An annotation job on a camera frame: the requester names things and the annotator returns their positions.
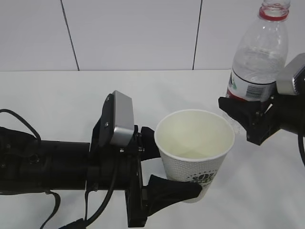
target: cup logo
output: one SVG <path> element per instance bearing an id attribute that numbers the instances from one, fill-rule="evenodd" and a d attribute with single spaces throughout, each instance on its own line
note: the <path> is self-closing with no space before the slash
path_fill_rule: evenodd
<path id="1" fill-rule="evenodd" d="M 216 170 L 207 171 L 204 173 L 198 173 L 198 174 L 191 175 L 187 178 L 191 179 L 191 180 L 189 180 L 189 182 L 195 182 L 200 185 L 209 184 L 214 179 L 216 172 L 217 172 Z"/>

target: plastic water bottle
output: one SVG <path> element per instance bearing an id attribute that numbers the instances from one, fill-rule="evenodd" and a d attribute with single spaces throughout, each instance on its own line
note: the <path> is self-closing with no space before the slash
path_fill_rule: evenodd
<path id="1" fill-rule="evenodd" d="M 288 53 L 285 20 L 290 0 L 264 0 L 258 19 L 237 48 L 226 96 L 246 101 L 268 100 L 276 88 L 276 76 L 284 68 Z M 240 125 L 225 115 L 239 133 Z"/>

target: table surface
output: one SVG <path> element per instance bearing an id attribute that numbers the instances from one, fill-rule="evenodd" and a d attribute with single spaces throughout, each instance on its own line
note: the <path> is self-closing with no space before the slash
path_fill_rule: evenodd
<path id="1" fill-rule="evenodd" d="M 89 142 L 103 101 L 114 90 L 133 100 L 135 123 L 155 128 L 177 110 L 204 109 L 217 114 L 229 70 L 152 72 L 0 72 L 0 107 L 23 116 L 44 140 Z M 1 114 L 0 126 L 26 131 L 13 117 Z M 160 159 L 143 164 L 164 177 Z M 61 207 L 46 229 L 57 229 L 84 217 L 83 191 L 59 191 Z M 305 226 L 305 168 L 297 136 L 280 131 L 262 146 L 237 135 L 203 200 L 177 203 L 148 218 L 147 229 L 277 229 Z M 105 191 L 92 193 L 89 215 Z M 52 196 L 26 194 L 0 197 L 3 229 L 38 229 L 54 207 Z M 127 228 L 125 199 L 115 191 L 91 229 Z"/>

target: paper cup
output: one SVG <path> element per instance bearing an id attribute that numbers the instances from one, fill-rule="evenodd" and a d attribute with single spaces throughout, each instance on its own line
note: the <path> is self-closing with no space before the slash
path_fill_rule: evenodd
<path id="1" fill-rule="evenodd" d="M 182 110 L 166 116 L 154 133 L 168 179 L 196 182 L 203 187 L 196 202 L 204 197 L 235 134 L 219 115 L 203 110 Z"/>

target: black cable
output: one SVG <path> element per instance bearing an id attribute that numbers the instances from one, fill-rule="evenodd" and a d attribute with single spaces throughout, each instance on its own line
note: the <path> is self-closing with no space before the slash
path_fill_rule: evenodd
<path id="1" fill-rule="evenodd" d="M 44 223 L 42 224 L 42 226 L 40 227 L 40 229 L 43 229 L 44 226 L 47 224 L 47 222 L 56 214 L 56 212 L 58 211 L 59 209 L 59 206 L 61 204 L 61 197 L 60 195 L 58 195 L 56 192 L 51 192 L 51 191 L 48 191 L 46 192 L 46 194 L 52 194 L 55 198 L 55 206 L 54 206 L 54 209 L 52 211 L 52 213 L 50 214 L 50 216 L 47 218 L 46 221 L 44 221 Z"/>
<path id="2" fill-rule="evenodd" d="M 85 221 L 87 220 L 88 216 L 88 198 L 89 198 L 89 193 L 91 192 L 91 189 L 86 190 L 85 192 Z"/>
<path id="3" fill-rule="evenodd" d="M 89 226 L 90 224 L 92 224 L 102 214 L 102 212 L 105 210 L 105 208 L 107 207 L 107 204 L 110 201 L 110 198 L 111 198 L 111 196 L 113 194 L 113 191 L 114 191 L 114 184 L 115 184 L 115 181 L 116 181 L 116 177 L 117 177 L 117 174 L 118 174 L 119 153 L 117 153 L 116 157 L 117 158 L 114 162 L 111 184 L 109 186 L 109 189 L 107 191 L 105 199 L 103 200 L 101 206 L 97 209 L 97 211 L 85 222 L 86 227 Z"/>
<path id="4" fill-rule="evenodd" d="M 31 132 L 35 135 L 35 137 L 37 138 L 38 141 L 38 145 L 41 144 L 41 137 L 40 135 L 37 133 L 37 131 L 24 119 L 22 118 L 19 114 L 9 110 L 9 109 L 0 109 L 0 113 L 9 113 L 10 115 L 14 116 L 15 118 L 17 118 L 20 122 L 22 122 L 29 130 L 31 130 Z"/>
<path id="5" fill-rule="evenodd" d="M 305 166 L 304 124 L 305 124 L 305 110 L 302 113 L 300 129 L 299 129 L 299 133 L 298 133 L 298 136 L 297 136 L 301 159 L 302 159 L 303 164 Z"/>

